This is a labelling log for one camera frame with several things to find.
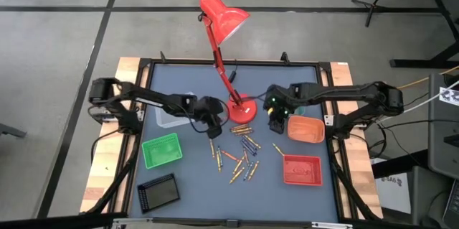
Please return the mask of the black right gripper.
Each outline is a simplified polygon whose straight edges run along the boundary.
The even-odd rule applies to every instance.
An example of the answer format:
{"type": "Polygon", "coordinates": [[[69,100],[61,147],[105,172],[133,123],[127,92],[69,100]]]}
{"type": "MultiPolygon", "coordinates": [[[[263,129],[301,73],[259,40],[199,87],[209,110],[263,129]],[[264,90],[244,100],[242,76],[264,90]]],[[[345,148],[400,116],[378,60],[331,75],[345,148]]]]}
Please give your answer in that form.
{"type": "Polygon", "coordinates": [[[266,90],[263,109],[268,114],[280,113],[281,116],[276,118],[276,115],[269,116],[269,129],[275,133],[283,134],[285,130],[285,121],[287,115],[294,114],[298,106],[294,103],[293,97],[289,94],[287,88],[279,85],[270,85],[266,90]]]}

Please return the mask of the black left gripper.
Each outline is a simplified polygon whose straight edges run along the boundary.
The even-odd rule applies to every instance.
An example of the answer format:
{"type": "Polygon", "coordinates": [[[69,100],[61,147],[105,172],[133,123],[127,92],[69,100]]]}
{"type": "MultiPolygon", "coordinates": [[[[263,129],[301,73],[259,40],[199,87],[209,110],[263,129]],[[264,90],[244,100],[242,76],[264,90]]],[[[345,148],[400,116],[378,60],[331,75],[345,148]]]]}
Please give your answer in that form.
{"type": "Polygon", "coordinates": [[[210,96],[200,98],[195,105],[195,119],[210,126],[207,129],[209,139],[217,138],[222,133],[222,127],[220,126],[222,119],[219,114],[223,110],[219,99],[210,96]]]}

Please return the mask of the orange plastic bin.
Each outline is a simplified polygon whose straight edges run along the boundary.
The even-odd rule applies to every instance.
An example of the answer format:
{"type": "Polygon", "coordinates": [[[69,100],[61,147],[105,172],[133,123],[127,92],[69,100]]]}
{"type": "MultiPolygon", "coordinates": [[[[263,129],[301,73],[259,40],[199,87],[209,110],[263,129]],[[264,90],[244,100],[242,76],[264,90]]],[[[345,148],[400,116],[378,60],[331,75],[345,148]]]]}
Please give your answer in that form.
{"type": "Polygon", "coordinates": [[[294,141],[318,144],[325,139],[325,124],[317,118],[291,116],[287,129],[288,137],[294,141]]]}

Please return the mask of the red plastic basket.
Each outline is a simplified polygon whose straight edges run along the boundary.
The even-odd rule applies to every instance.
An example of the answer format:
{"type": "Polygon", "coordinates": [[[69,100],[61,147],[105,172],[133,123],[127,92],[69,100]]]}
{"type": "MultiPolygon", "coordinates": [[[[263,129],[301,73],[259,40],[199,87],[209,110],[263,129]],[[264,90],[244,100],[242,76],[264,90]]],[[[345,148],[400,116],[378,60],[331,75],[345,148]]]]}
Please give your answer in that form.
{"type": "Polygon", "coordinates": [[[318,156],[283,156],[283,181],[286,184],[321,186],[321,159],[318,156]]]}

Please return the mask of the green plastic basket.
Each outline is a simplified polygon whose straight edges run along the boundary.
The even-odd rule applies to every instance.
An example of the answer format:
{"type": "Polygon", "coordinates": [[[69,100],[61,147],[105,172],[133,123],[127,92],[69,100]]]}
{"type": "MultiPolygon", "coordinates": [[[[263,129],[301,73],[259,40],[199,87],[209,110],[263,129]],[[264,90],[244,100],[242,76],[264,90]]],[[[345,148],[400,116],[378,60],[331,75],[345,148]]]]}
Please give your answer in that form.
{"type": "Polygon", "coordinates": [[[141,147],[147,169],[159,167],[183,157],[177,133],[145,141],[141,147]]]}

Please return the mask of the grey-blue table mat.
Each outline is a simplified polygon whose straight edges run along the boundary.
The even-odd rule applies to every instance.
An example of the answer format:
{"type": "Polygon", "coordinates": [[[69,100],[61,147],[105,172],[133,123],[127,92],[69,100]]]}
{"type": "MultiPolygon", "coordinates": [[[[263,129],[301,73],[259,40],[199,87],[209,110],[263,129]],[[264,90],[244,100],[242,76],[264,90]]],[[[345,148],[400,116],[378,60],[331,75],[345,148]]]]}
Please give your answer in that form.
{"type": "MultiPolygon", "coordinates": [[[[151,90],[160,93],[193,93],[198,98],[212,96],[228,101],[228,92],[211,65],[155,65],[151,90]]],[[[239,66],[233,86],[239,93],[260,95],[272,85],[287,88],[291,83],[317,83],[314,67],[239,66]]],[[[261,145],[251,162],[259,165],[250,181],[242,174],[230,184],[237,162],[223,155],[219,172],[217,159],[212,158],[209,139],[198,134],[187,121],[164,128],[159,126],[156,108],[148,106],[141,142],[176,133],[182,158],[168,164],[146,168],[142,148],[138,155],[131,218],[186,218],[215,220],[270,220],[281,222],[338,222],[333,179],[324,142],[309,144],[292,141],[287,131],[277,134],[269,129],[268,115],[257,101],[257,115],[250,122],[250,137],[261,145]],[[273,148],[276,144],[284,154],[318,156],[321,159],[323,183],[320,186],[286,184],[283,181],[283,157],[273,148]],[[180,200],[143,214],[137,186],[167,174],[174,174],[180,200]]]]}

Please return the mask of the red desk lamp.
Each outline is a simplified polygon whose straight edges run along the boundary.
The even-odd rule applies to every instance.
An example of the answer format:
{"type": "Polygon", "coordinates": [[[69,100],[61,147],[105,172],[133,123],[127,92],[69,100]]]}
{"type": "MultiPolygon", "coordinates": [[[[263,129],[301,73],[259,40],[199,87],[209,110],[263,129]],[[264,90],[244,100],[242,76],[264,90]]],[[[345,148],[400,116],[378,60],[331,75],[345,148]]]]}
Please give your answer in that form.
{"type": "Polygon", "coordinates": [[[222,0],[199,0],[202,10],[200,21],[204,23],[214,57],[214,67],[229,93],[229,119],[238,124],[251,122],[257,114],[254,100],[243,99],[227,77],[220,45],[230,38],[250,17],[245,10],[229,7],[222,0]]]}

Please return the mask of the white labelled box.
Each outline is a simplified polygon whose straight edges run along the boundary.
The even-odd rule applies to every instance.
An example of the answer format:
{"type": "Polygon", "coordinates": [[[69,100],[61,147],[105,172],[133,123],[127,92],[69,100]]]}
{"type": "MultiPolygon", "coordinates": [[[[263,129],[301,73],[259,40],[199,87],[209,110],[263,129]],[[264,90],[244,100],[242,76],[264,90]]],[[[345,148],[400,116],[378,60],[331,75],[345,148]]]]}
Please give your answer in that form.
{"type": "Polygon", "coordinates": [[[376,179],[376,186],[382,207],[411,213],[409,180],[406,173],[376,179]]]}

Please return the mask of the grey cabinet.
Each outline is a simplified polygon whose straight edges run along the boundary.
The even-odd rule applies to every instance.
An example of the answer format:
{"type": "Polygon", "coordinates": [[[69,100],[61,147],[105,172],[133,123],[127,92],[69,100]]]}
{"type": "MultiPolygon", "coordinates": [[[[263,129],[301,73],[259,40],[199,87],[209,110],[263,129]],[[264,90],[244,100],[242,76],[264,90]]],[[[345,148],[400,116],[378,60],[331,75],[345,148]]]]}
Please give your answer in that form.
{"type": "Polygon", "coordinates": [[[444,103],[439,96],[428,103],[428,166],[432,171],[459,179],[459,139],[457,146],[445,142],[459,136],[459,106],[444,103]]]}

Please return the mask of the black white marker tag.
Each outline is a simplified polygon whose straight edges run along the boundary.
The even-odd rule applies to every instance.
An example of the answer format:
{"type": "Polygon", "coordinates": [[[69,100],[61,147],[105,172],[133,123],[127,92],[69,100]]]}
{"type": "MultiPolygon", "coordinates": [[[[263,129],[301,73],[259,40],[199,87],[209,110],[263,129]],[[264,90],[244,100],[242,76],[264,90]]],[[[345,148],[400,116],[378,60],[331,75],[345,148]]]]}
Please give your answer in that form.
{"type": "Polygon", "coordinates": [[[439,100],[454,106],[459,106],[459,91],[440,87],[439,100]]]}

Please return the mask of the black beam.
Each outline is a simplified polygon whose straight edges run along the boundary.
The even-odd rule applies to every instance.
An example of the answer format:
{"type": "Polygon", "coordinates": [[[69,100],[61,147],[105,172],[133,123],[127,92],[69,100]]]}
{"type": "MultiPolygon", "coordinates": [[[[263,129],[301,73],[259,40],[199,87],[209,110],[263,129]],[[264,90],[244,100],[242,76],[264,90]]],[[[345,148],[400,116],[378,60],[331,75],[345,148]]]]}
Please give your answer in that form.
{"type": "Polygon", "coordinates": [[[93,229],[113,224],[118,218],[126,218],[125,212],[84,214],[53,218],[0,221],[0,229],[93,229]]]}

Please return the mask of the black keyboard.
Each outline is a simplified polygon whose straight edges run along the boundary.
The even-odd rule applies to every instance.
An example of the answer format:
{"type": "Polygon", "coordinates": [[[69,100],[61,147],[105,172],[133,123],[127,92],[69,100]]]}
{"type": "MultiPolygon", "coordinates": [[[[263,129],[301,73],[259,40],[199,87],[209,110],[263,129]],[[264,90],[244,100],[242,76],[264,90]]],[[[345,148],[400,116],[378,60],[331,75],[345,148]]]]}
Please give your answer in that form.
{"type": "Polygon", "coordinates": [[[447,201],[443,222],[450,229],[459,229],[459,180],[455,180],[447,201]]]}

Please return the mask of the grey chair leg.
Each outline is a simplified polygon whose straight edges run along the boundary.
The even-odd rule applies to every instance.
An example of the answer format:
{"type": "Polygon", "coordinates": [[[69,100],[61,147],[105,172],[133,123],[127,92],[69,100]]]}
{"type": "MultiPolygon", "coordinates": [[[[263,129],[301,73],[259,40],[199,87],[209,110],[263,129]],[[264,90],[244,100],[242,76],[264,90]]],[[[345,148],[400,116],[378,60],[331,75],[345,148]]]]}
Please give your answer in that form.
{"type": "Polygon", "coordinates": [[[22,131],[17,128],[0,123],[0,135],[10,135],[15,136],[17,138],[24,138],[27,135],[27,133],[26,131],[22,131]]]}

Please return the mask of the silver metal bracket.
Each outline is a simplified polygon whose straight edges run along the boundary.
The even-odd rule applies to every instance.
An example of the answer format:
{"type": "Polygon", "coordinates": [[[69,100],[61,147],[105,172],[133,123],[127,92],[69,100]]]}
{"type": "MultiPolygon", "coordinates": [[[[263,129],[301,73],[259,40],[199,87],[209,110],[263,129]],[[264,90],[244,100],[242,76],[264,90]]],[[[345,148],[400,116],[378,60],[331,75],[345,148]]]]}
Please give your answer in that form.
{"type": "Polygon", "coordinates": [[[153,218],[116,218],[110,229],[126,229],[128,225],[142,225],[153,222],[153,218]]]}
{"type": "Polygon", "coordinates": [[[325,222],[312,222],[311,227],[318,229],[354,229],[353,225],[351,224],[325,222]]]}

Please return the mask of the black desk frame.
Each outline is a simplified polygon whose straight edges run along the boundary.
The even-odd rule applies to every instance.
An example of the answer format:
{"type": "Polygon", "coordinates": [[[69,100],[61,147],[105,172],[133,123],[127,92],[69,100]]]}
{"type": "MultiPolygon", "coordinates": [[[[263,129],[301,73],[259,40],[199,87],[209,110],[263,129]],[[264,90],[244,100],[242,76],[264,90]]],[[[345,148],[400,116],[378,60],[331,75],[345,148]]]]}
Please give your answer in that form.
{"type": "Polygon", "coordinates": [[[404,60],[404,59],[392,59],[389,61],[391,67],[400,68],[422,68],[422,69],[450,69],[459,66],[458,61],[450,61],[451,57],[459,54],[459,31],[455,27],[449,12],[447,11],[442,0],[434,0],[437,4],[437,8],[440,10],[441,15],[447,22],[453,37],[454,43],[446,47],[442,52],[428,60],[404,60]]]}

